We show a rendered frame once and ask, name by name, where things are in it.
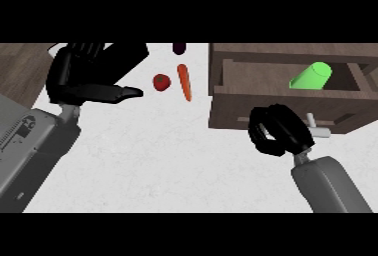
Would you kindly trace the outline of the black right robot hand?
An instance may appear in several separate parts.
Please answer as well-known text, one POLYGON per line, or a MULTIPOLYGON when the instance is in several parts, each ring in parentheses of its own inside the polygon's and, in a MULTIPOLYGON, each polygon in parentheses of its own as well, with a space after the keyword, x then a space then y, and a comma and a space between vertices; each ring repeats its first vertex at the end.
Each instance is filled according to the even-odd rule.
POLYGON ((253 108, 249 135, 259 152, 278 157, 286 152, 299 155, 315 145, 305 122, 295 111, 281 104, 253 108))

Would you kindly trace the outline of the green cup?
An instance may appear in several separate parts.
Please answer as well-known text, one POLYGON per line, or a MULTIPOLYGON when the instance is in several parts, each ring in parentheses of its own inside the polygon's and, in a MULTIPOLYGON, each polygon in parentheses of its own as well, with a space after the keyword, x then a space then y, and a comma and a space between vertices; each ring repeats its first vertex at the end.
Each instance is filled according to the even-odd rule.
POLYGON ((326 62, 315 62, 292 79, 290 88, 303 90, 323 90, 331 75, 331 66, 326 62))

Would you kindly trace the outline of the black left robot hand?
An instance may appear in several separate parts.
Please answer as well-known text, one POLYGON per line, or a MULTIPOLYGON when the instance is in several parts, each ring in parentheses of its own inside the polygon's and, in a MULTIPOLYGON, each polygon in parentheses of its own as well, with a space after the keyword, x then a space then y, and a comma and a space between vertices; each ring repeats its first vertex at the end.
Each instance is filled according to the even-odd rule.
POLYGON ((86 101, 119 104, 144 96, 117 82, 150 55, 145 43, 69 43, 51 66, 46 90, 54 104, 82 106, 86 101))

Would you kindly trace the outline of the brown wooden drawer box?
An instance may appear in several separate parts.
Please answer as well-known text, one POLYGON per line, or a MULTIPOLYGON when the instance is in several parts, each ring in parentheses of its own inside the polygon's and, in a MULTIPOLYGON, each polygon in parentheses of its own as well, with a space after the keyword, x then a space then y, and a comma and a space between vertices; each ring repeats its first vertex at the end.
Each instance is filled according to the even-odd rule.
MULTIPOLYGON (((378 92, 373 75, 364 75, 357 63, 330 63, 333 74, 326 90, 378 92)), ((224 60, 221 82, 224 86, 255 89, 278 89, 290 86, 290 81, 309 67, 308 64, 250 63, 224 60)))

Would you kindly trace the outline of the red tomato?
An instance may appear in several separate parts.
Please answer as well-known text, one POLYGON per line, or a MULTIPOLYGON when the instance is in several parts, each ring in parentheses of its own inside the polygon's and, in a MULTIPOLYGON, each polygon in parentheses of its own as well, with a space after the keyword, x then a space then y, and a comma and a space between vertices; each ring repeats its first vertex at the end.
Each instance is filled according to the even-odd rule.
POLYGON ((172 85, 171 77, 165 74, 157 74, 154 77, 154 88, 165 91, 172 85))

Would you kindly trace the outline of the brown wooden drawer front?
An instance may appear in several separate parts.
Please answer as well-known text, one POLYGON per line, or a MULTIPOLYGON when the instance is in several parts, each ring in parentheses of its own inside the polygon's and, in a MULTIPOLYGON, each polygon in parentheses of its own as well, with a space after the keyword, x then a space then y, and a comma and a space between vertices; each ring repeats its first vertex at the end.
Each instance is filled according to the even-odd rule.
POLYGON ((378 120, 378 93, 373 91, 258 91, 218 86, 209 126, 247 130, 252 109, 277 103, 287 105, 302 119, 312 113, 334 134, 348 134, 378 120))

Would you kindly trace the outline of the brown wooden cabinet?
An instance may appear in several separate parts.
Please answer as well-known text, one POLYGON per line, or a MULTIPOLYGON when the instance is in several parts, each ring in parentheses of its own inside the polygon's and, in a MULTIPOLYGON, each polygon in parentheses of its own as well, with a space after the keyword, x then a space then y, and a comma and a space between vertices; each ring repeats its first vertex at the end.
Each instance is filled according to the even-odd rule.
POLYGON ((210 59, 269 63, 378 63, 378 43, 212 43, 210 59))

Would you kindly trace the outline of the orange carrot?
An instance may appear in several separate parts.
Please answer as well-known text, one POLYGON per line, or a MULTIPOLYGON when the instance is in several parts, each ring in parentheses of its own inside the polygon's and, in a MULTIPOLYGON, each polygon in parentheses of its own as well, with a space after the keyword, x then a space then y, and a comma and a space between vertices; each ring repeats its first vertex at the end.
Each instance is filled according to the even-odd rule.
POLYGON ((190 80, 190 70, 185 64, 178 66, 179 80, 182 84, 182 90, 187 100, 193 101, 193 90, 191 90, 191 80, 190 80))

